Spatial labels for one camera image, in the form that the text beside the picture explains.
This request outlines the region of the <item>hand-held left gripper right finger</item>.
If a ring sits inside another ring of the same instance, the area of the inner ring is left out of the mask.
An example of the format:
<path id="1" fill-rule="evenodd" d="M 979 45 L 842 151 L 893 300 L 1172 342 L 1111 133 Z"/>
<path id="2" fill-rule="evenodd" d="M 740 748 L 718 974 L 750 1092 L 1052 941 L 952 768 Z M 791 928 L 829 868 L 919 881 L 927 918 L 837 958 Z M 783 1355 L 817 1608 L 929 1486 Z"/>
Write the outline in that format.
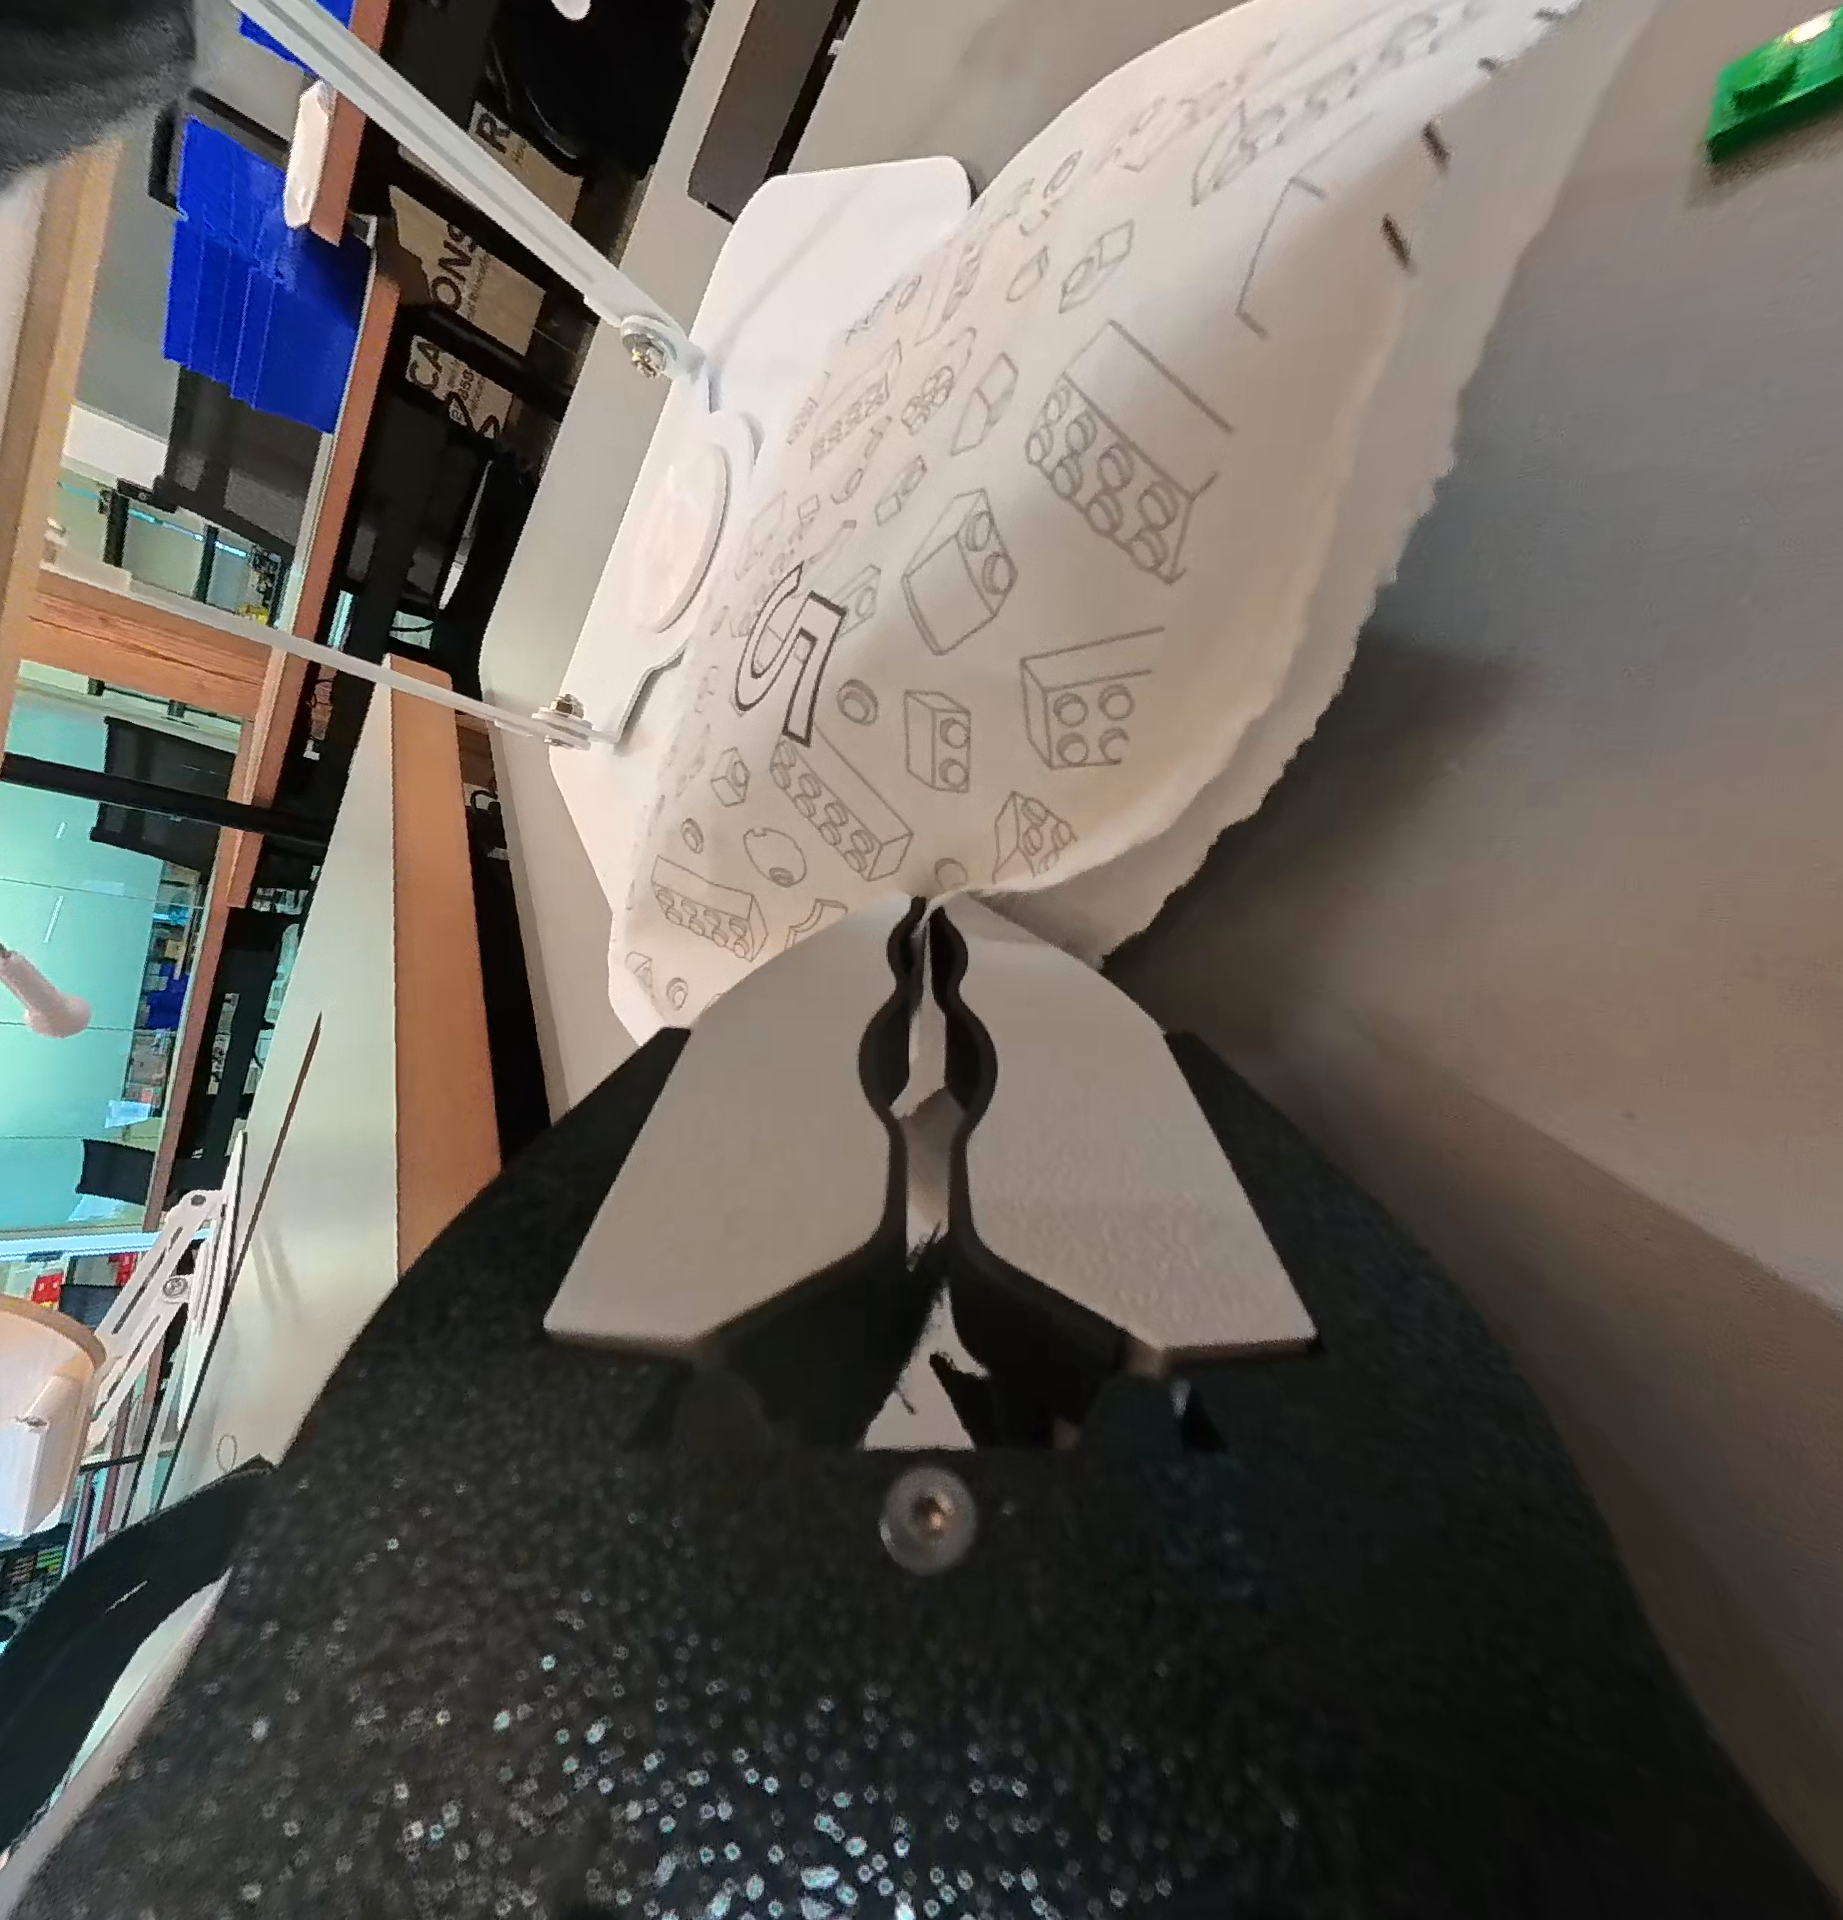
<path id="1" fill-rule="evenodd" d="M 1195 1378 L 1317 1352 L 1167 1032 L 979 899 L 933 910 L 946 1022 L 946 1307 L 933 1355 L 979 1447 L 1057 1447 L 1115 1402 L 1167 1438 Z"/>

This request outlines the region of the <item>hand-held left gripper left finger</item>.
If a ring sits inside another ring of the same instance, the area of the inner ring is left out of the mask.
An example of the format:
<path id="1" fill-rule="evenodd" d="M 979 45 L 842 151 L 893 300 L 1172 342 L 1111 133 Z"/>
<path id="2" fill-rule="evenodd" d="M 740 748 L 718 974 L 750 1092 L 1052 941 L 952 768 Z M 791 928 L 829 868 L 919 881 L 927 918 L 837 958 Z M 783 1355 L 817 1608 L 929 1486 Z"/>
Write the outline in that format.
<path id="1" fill-rule="evenodd" d="M 922 899 L 760 964 L 675 1038 L 668 1078 L 545 1310 L 563 1349 L 689 1366 L 682 1399 L 860 1447 L 927 1330 L 906 1257 Z"/>

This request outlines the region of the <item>white printed paper bag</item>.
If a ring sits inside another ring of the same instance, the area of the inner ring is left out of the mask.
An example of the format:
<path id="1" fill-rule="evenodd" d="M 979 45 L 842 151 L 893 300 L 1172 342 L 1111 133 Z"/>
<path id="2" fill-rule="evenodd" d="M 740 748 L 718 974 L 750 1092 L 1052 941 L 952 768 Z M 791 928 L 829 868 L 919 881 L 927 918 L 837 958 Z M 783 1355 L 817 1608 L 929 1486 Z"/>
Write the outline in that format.
<path id="1" fill-rule="evenodd" d="M 612 915 L 621 1027 L 922 899 L 906 1257 L 860 1447 L 975 1447 L 933 910 L 1098 958 L 1339 693 L 1506 283 L 1652 5 L 1243 5 L 1076 101 L 837 338 Z"/>

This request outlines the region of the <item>wood-edged pale desk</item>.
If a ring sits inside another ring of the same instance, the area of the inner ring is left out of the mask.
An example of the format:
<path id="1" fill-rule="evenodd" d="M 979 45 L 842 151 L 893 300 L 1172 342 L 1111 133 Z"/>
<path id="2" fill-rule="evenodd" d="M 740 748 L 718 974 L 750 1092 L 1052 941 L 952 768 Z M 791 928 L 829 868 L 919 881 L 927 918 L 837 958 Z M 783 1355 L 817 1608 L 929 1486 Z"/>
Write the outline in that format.
<path id="1" fill-rule="evenodd" d="M 458 717 L 378 683 L 248 1111 L 227 1307 L 164 1498 L 279 1458 L 407 1262 L 497 1174 Z"/>

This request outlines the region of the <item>grey desk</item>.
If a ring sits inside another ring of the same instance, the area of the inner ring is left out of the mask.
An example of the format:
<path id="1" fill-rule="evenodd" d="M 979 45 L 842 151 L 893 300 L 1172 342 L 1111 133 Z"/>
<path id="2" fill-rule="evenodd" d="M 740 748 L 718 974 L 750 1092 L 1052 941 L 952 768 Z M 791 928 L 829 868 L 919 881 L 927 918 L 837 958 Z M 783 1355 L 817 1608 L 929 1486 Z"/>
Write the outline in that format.
<path id="1" fill-rule="evenodd" d="M 1111 972 L 1317 1310 L 1215 1452 L 987 1458 L 1133 1573 L 1025 1735 L 1156 1915 L 1843 1915 L 1843 115 L 1660 5 L 1280 791 Z"/>

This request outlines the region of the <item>printed cardboard boxes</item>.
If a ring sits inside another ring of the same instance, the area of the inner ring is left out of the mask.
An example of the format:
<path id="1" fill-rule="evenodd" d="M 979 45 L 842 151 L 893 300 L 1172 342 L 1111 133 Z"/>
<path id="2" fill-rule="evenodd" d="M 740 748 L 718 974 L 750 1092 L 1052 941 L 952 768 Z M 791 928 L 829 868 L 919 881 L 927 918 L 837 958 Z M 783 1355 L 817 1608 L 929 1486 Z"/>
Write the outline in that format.
<path id="1" fill-rule="evenodd" d="M 475 101 L 470 131 L 561 219 L 576 217 L 581 178 L 563 173 L 504 103 Z M 529 277 L 475 245 L 466 227 L 411 200 L 407 187 L 394 186 L 388 204 L 399 243 L 421 264 L 433 307 L 466 319 L 543 373 L 581 373 L 593 338 L 593 319 L 581 304 L 543 292 Z M 415 338 L 407 382 L 438 395 L 481 438 L 516 446 L 527 403 L 507 384 L 470 368 L 454 351 Z"/>

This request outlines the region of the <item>stack of blue plastic bins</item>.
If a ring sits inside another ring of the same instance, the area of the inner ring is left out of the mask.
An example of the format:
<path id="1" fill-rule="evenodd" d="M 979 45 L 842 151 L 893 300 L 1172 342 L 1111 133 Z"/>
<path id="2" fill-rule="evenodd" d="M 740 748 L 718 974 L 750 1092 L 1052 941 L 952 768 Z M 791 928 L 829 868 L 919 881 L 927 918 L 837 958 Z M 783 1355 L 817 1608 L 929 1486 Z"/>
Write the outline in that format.
<path id="1" fill-rule="evenodd" d="M 285 171 L 198 121 L 182 131 L 174 209 L 164 363 L 330 438 L 361 334 L 367 245 L 289 227 Z"/>

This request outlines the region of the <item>white book stand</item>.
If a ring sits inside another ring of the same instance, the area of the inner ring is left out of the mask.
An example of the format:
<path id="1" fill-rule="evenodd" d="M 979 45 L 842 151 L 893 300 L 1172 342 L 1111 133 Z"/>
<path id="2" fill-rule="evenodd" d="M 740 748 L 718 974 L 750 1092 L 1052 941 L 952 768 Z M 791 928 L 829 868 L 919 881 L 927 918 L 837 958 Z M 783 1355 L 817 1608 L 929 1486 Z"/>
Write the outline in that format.
<path id="1" fill-rule="evenodd" d="M 543 277 L 572 287 L 572 297 L 620 334 L 627 356 L 645 378 L 666 378 L 695 415 L 714 415 L 714 368 L 689 329 L 605 255 L 588 245 L 570 223 L 552 219 L 552 210 L 520 178 L 475 146 L 466 126 L 433 108 L 374 45 L 366 45 L 319 5 L 241 5 L 241 12 L 289 54 L 305 59 L 315 76 L 330 81 L 346 108 L 357 108 L 374 126 L 381 126 L 394 142 L 399 159 L 415 163 L 415 187 L 428 186 L 442 204 L 461 209 L 466 223 L 490 255 L 520 255 L 522 270 L 538 270 Z M 637 676 L 630 695 L 602 707 L 602 723 L 595 726 L 572 693 L 522 717 L 509 707 L 399 676 L 381 659 L 361 659 L 206 604 L 186 604 L 159 589 L 132 589 L 124 604 L 138 613 L 189 617 L 193 627 L 255 643 L 275 658 L 325 663 L 330 671 L 449 707 L 454 715 L 470 715 L 498 735 L 534 738 L 552 748 L 595 748 L 598 743 L 621 748 L 657 676 L 682 659 L 682 647 L 675 647 L 666 659 Z"/>

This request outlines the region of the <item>large green toy plate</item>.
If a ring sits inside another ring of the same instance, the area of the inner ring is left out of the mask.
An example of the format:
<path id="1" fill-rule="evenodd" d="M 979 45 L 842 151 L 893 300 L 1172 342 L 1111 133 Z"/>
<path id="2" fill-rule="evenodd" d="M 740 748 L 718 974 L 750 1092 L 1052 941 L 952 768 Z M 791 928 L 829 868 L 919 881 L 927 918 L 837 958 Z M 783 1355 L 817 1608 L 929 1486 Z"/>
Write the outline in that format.
<path id="1" fill-rule="evenodd" d="M 1718 73 L 1704 159 L 1723 163 L 1841 108 L 1843 7 L 1830 7 L 1746 50 Z"/>

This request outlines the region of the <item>dark cloth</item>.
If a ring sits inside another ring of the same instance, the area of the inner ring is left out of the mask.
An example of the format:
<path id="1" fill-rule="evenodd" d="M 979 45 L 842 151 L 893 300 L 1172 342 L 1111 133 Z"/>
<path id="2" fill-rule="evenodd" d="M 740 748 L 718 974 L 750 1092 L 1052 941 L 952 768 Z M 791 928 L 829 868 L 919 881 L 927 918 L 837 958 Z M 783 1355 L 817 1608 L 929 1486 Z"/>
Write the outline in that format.
<path id="1" fill-rule="evenodd" d="M 189 91 L 197 5 L 0 5 L 0 191 Z"/>

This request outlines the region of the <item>wooden shelf frame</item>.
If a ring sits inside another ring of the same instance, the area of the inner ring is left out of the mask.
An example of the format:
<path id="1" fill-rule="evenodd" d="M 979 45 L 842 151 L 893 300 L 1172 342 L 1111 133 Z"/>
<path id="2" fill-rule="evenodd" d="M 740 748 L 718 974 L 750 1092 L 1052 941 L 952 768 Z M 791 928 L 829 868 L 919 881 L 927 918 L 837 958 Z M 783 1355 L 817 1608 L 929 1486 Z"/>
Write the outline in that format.
<path id="1" fill-rule="evenodd" d="M 378 258 L 378 219 L 355 219 L 357 171 L 374 163 L 378 133 L 366 131 L 361 108 L 337 101 L 330 115 L 330 155 L 315 187 L 311 231 L 330 237 L 335 223 L 367 245 L 367 281 L 357 319 L 357 342 L 343 373 L 337 430 L 319 442 L 311 484 L 305 497 L 305 521 L 285 576 L 285 601 L 273 617 L 273 638 L 321 638 L 330 595 L 337 590 L 343 544 L 357 474 L 378 411 L 381 373 L 388 366 L 388 338 L 405 300 L 394 270 Z M 241 985 L 248 964 L 237 945 L 237 918 L 259 887 L 261 860 L 273 853 L 307 858 L 285 830 L 325 835 L 325 823 L 307 802 L 285 799 L 285 768 L 301 717 L 301 702 L 315 683 L 315 670 L 293 654 L 275 654 L 266 638 L 241 643 L 255 654 L 261 679 L 255 686 L 255 715 L 241 723 L 233 775 L 221 799 L 227 823 L 220 827 L 214 864 L 206 883 L 206 915 L 197 933 L 193 979 L 186 1022 L 178 1032 L 174 1074 L 164 1092 L 164 1129 L 146 1189 L 142 1224 L 163 1224 L 170 1201 L 189 1187 L 206 1187 L 197 1155 L 211 1154 L 214 1136 L 214 1032 L 227 1032 L 227 1114 L 237 1114 L 248 1045 L 237 1040 L 233 1019 L 255 1001 Z"/>

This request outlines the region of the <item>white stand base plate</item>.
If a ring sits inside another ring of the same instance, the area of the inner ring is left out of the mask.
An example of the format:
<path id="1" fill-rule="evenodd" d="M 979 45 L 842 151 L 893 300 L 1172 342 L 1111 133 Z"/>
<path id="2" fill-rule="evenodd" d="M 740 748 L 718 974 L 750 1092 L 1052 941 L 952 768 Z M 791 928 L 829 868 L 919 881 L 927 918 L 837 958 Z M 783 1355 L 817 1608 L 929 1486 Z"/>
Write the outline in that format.
<path id="1" fill-rule="evenodd" d="M 703 382 L 668 389 L 563 670 L 593 744 L 556 752 L 552 779 L 612 915 L 795 411 L 858 314 L 969 209 L 960 163 L 914 159 L 767 182 L 731 227 L 692 325 Z"/>

